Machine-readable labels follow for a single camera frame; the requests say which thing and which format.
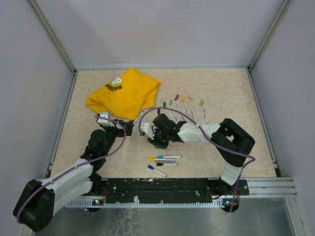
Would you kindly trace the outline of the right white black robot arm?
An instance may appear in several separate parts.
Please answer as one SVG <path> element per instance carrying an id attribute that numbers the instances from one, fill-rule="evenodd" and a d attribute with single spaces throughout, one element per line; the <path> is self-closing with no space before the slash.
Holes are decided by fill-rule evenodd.
<path id="1" fill-rule="evenodd" d="M 169 142 L 213 144 L 225 160 L 219 178 L 219 190 L 213 194 L 237 194 L 240 176 L 255 140 L 232 119 L 226 118 L 218 124 L 200 125 L 186 121 L 175 123 L 165 114 L 159 114 L 152 125 L 143 123 L 139 130 L 148 136 L 150 144 L 160 149 L 166 149 Z"/>

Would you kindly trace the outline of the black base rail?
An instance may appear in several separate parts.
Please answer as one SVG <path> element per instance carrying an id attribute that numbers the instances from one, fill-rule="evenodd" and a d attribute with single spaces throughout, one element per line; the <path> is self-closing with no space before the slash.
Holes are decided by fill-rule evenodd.
<path id="1" fill-rule="evenodd" d="M 87 208 L 223 208 L 249 195 L 246 180 L 229 186 L 216 178 L 108 178 L 67 207 Z"/>

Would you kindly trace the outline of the yellow printed t-shirt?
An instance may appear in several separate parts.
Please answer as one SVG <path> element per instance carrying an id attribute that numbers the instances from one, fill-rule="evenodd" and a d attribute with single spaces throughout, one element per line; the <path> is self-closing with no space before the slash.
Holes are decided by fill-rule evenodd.
<path id="1" fill-rule="evenodd" d="M 141 110 L 155 106 L 160 86 L 160 81 L 131 67 L 90 94 L 86 106 L 96 114 L 111 112 L 117 118 L 135 120 Z"/>

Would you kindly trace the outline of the blue cap whiteboard marker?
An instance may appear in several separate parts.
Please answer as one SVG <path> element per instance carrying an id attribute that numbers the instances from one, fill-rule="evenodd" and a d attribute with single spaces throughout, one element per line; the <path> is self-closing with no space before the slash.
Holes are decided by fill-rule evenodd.
<path id="1" fill-rule="evenodd" d="M 154 172 L 156 172 L 156 173 L 158 173 L 159 175 L 161 175 L 161 176 L 163 176 L 163 177 L 167 177 L 167 174 L 165 174 L 165 173 L 163 173 L 163 172 L 157 170 L 156 168 L 154 168 L 154 167 L 151 166 L 151 165 L 147 165 L 147 168 L 150 169 L 150 170 L 152 170 L 152 171 L 154 171 Z"/>

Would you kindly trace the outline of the navy cap white marker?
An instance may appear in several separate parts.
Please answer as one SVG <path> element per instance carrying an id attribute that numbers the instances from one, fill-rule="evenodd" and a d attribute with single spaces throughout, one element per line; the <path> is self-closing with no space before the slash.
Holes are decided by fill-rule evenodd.
<path id="1" fill-rule="evenodd" d="M 137 122 L 138 122 L 139 119 L 143 116 L 143 114 L 144 114 L 144 111 L 141 111 L 140 114 L 137 116 L 136 120 L 134 121 L 134 123 L 133 123 L 134 125 L 137 124 Z"/>

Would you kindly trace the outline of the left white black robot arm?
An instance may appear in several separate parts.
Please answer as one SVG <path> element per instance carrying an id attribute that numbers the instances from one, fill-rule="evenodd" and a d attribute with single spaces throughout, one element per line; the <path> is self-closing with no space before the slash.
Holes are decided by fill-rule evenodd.
<path id="1" fill-rule="evenodd" d="M 101 128 L 91 133 L 84 153 L 73 165 L 55 176 L 32 179 L 25 185 L 13 210 L 19 224 L 40 232 L 72 200 L 102 191 L 101 177 L 97 172 L 106 158 L 117 152 L 111 150 L 115 139 L 126 139 L 132 134 L 134 122 L 98 118 L 97 123 Z"/>

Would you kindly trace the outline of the yellow cap silver marker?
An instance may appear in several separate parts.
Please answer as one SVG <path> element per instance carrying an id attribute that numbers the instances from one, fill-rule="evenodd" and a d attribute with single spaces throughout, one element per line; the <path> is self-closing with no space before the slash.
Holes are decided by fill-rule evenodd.
<path id="1" fill-rule="evenodd" d="M 150 162 L 174 162 L 175 159 L 147 158 Z"/>

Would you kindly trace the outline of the lime green cap marker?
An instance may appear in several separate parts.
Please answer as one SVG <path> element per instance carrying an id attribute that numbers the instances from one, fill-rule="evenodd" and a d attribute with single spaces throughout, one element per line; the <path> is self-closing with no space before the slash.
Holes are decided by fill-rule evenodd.
<path id="1" fill-rule="evenodd" d="M 207 111 L 206 111 L 206 106 L 205 106 L 205 104 L 203 104 L 202 107 L 203 107 L 203 112 L 204 112 L 205 123 L 206 123 L 206 124 L 209 124 L 208 115 L 207 115 Z"/>

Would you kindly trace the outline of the black cap marker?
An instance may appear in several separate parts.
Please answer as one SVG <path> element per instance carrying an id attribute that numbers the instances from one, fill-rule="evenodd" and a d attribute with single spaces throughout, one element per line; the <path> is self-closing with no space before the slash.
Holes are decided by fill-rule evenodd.
<path id="1" fill-rule="evenodd" d="M 165 163 L 162 163 L 162 162 L 158 162 L 156 163 L 157 166 L 177 166 L 178 163 L 176 162 L 173 162 L 173 163 L 170 163 L 170 162 L 165 162 Z"/>

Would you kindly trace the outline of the cyan cap marker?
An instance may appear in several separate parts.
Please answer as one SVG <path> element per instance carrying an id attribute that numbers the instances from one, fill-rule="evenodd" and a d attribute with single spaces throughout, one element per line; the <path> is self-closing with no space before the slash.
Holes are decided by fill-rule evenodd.
<path id="1" fill-rule="evenodd" d="M 182 155 L 157 156 L 157 159 L 178 159 L 178 158 L 182 158 Z"/>

